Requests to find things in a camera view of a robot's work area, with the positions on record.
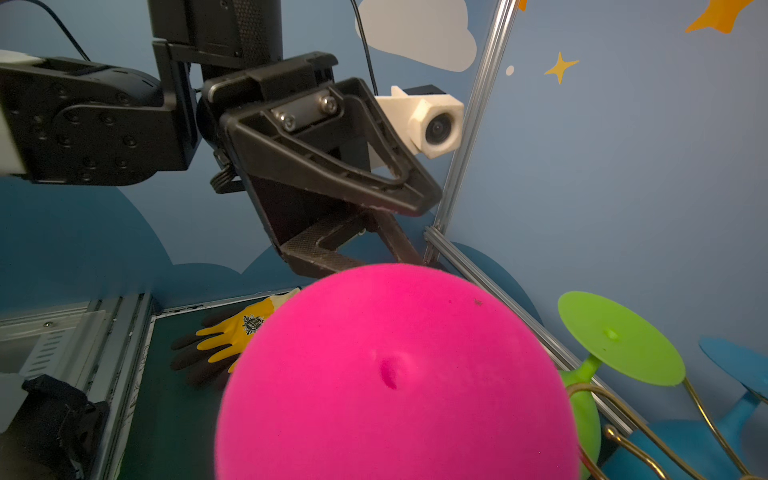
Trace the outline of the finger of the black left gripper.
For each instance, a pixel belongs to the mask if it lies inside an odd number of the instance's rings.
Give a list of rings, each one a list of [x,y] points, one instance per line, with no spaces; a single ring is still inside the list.
[[[400,140],[363,80],[349,78],[296,98],[321,93],[336,100],[337,112],[293,132],[276,117],[288,99],[226,112],[220,128],[239,171],[407,216],[421,216],[439,202],[440,185]]]
[[[294,273],[323,278],[364,265],[340,249],[365,232],[376,234],[396,263],[424,264],[395,216],[372,209],[329,213],[280,245],[279,253]]]

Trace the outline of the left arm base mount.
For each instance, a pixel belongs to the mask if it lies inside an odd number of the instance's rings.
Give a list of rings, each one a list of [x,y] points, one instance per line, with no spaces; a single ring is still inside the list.
[[[49,375],[25,379],[20,389],[25,398],[1,430],[1,477],[89,479],[109,404]]]

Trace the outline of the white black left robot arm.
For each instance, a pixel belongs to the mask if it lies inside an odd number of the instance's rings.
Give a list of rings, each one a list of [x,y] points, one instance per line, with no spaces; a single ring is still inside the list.
[[[37,184],[128,186],[214,151],[219,194],[246,192],[299,275],[356,268],[344,244],[379,236],[400,263],[422,259],[398,223],[441,199],[417,160],[448,121],[408,146],[334,55],[285,58],[277,1],[153,1],[156,75],[75,59],[1,55],[1,172]]]

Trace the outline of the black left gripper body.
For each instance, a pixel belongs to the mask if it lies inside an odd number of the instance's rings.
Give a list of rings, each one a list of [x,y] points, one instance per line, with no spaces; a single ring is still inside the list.
[[[336,64],[333,55],[313,52],[261,65],[254,69],[255,79],[247,75],[247,70],[201,67],[204,85],[198,102],[197,125],[214,149],[220,167],[211,185],[219,194],[246,191],[275,247],[282,246],[328,214],[350,207],[327,195],[239,173],[234,162],[237,155],[229,153],[225,146],[220,117],[230,110],[237,111],[251,104],[261,107],[315,87],[332,85]]]

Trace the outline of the pink wine glass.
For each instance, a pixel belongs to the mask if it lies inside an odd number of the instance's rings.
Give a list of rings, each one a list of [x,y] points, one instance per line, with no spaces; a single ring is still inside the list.
[[[454,275],[369,265],[255,333],[225,389],[219,479],[575,479],[564,384],[503,306]]]

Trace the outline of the green wine glass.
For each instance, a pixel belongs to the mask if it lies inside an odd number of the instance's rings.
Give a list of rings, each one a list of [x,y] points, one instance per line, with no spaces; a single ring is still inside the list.
[[[560,371],[566,387],[589,384],[602,366],[635,381],[675,387],[686,377],[682,356],[654,325],[629,308],[601,295],[570,291],[560,296],[559,316],[587,358]]]

